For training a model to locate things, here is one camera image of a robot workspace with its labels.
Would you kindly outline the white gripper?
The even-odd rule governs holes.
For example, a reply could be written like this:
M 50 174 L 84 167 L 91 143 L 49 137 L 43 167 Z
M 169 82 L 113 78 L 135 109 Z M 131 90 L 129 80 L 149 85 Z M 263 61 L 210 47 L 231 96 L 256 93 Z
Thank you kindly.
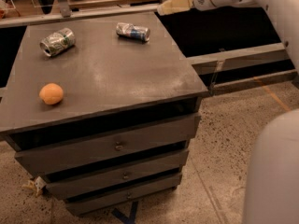
M 257 7 L 253 0 L 193 0 L 194 7 L 198 10 L 212 10 L 219 7 Z M 166 0 L 157 6 L 160 16 L 171 15 L 189 11 L 192 8 L 192 0 Z

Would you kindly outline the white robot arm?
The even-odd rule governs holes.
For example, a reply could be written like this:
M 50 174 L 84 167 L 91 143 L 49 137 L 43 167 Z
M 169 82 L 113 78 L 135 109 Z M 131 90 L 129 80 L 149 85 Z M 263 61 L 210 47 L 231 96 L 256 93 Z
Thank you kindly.
M 136 224 L 299 224 L 298 92 L 287 78 L 233 84 L 201 112 L 181 187 L 140 202 Z

